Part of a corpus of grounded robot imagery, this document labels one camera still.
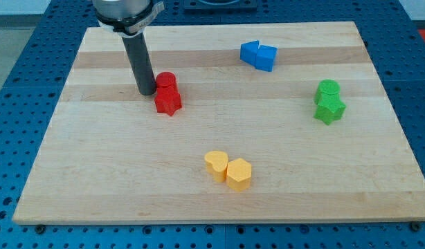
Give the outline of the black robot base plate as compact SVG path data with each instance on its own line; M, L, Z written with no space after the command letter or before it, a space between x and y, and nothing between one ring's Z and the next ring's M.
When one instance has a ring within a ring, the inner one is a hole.
M185 10L256 10L257 0L183 0Z

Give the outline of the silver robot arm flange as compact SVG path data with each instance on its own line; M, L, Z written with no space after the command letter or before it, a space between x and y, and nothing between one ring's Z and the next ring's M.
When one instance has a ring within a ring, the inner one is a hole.
M165 10L164 1L93 0L101 27L123 37L140 34Z

